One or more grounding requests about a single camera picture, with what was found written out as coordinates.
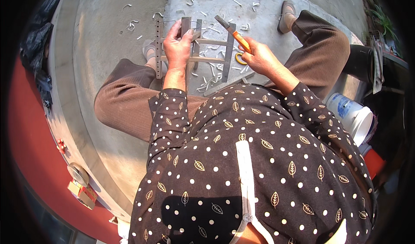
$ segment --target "foot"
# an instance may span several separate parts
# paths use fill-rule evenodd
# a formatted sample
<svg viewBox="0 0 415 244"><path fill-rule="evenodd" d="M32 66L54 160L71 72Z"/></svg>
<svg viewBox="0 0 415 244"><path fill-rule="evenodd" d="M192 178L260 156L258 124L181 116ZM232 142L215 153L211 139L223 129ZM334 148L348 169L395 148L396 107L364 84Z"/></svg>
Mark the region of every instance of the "foot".
<svg viewBox="0 0 415 244"><path fill-rule="evenodd" d="M295 8L293 2L291 0L284 0L281 8L281 19L278 24L278 31L283 34L291 31L291 27L297 19L294 14Z"/></svg>

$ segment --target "button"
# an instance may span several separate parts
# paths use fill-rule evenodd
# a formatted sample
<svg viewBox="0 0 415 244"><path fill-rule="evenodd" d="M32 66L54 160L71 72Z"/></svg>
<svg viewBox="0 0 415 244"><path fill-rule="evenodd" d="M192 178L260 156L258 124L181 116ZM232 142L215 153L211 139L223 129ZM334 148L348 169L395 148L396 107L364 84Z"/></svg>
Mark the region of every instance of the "button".
<svg viewBox="0 0 415 244"><path fill-rule="evenodd" d="M243 220L244 222L251 222L251 221L252 221L252 215L251 215L250 213L245 213L245 214L242 216L242 220Z"/></svg>

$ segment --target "woman's left hand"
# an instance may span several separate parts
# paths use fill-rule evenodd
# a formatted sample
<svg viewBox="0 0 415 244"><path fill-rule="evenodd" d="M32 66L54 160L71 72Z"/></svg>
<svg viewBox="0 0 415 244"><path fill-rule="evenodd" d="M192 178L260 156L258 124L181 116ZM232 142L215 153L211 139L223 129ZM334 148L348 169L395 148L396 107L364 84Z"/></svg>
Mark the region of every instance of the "woman's left hand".
<svg viewBox="0 0 415 244"><path fill-rule="evenodd" d="M169 71L184 71L190 57L190 43L193 38L193 29L189 29L179 41L180 26L181 19L173 24L163 42L164 52L169 61Z"/></svg>

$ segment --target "polka dot shirt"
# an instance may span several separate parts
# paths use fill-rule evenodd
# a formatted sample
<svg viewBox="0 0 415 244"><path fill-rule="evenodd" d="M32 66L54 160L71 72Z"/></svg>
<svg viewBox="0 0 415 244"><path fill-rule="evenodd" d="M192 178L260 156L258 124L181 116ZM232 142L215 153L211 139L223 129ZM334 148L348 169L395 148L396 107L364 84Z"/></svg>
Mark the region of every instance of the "polka dot shirt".
<svg viewBox="0 0 415 244"><path fill-rule="evenodd" d="M268 243L367 240L377 203L365 162L304 84L286 97L227 87L191 119L184 91L148 102L147 174L129 243L235 243L247 223Z"/></svg>

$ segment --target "plastic container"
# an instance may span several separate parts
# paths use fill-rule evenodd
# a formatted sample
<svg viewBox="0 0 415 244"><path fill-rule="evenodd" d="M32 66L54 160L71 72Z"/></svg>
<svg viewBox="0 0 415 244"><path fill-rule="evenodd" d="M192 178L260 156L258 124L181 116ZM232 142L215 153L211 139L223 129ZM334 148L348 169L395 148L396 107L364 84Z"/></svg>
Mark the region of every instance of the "plastic container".
<svg viewBox="0 0 415 244"><path fill-rule="evenodd" d="M330 111L334 112L335 117L343 124L359 147L372 125L372 111L340 93L332 94L326 105Z"/></svg>

